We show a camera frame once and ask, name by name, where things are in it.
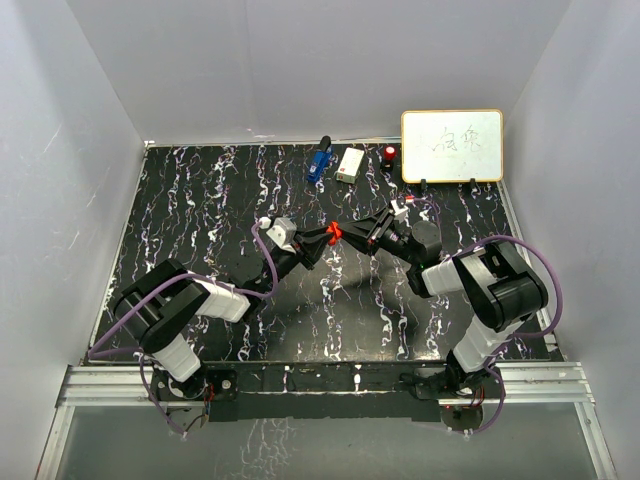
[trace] robotic arm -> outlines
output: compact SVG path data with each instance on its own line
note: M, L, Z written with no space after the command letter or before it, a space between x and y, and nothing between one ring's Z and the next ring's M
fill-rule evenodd
M235 265L229 283L211 283L205 277L198 279L198 275L179 280L164 288L124 324L142 351L153 356L182 384L178 388L187 396L201 388L206 373L181 333L193 316L205 315L232 323L247 319L270 296L277 279L285 277L299 263L313 269L334 237L327 228L298 230L291 220L282 217L262 218L259 223L276 244L270 252L275 278L266 259L260 262L255 257L243 257ZM160 263L122 292L114 307L115 317L121 319L159 286L187 273L175 260Z
M197 275L177 281L140 308L125 328L142 351L180 383L184 393L195 392L206 372L180 333L192 317L206 315L233 323L246 320L262 299L273 293L277 279L299 263L313 269L325 247L343 238L362 253L373 256L382 248L409 263L408 283L423 298L466 292L475 315L464 338L447 355L445 370L431 377L416 371L409 381L403 381L413 388L419 386L432 398L465 387L475 389L488 375L485 367L496 349L546 306L547 290L508 242L492 242L441 262L436 225L424 220L410 229L402 225L413 202L412 197L400 197L370 217L306 231L287 218L262 218L260 227L276 244L270 252L275 278L268 260L243 257L233 266L228 283L211 283ZM185 273L175 260L162 262L122 292L114 308L116 318L121 319L150 292Z
M362 253L379 248L410 264L407 278L422 298L464 290L475 315L463 339L449 352L444 372L429 378L414 375L434 398L442 392L476 388L487 376L485 367L505 341L544 308L547 290L513 244L499 241L440 262L442 244L436 225L419 221L408 233L401 223L412 197L398 198L380 212L342 224L342 237Z

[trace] white box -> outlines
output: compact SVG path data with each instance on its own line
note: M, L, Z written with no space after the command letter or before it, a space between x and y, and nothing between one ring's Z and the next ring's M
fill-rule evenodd
M336 172L336 178L341 182L354 183L356 178L358 178L362 157L364 157L362 150L347 148Z

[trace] whiteboard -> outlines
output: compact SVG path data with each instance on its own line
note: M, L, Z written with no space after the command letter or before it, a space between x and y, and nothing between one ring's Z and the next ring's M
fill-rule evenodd
M502 179L500 110L424 110L402 114L406 183Z

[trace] blue object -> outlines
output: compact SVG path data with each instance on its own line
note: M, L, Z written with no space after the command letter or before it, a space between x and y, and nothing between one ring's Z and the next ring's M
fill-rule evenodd
M307 174L307 180L312 183L316 183L320 180L322 172L327 165L329 165L329 159L333 155L333 147L331 146L331 137L325 135L320 140L316 153L313 155L313 161L309 167L309 173Z

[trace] white wall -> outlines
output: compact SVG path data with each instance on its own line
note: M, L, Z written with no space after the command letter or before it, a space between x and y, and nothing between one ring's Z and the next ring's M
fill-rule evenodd
M525 238L559 271L559 340L580 360L622 479L638 478L640 4L572 4L506 128Z
M0 477L32 479L143 145L64 0L0 0Z
M500 108L568 0L67 0L160 144L398 136L408 109Z

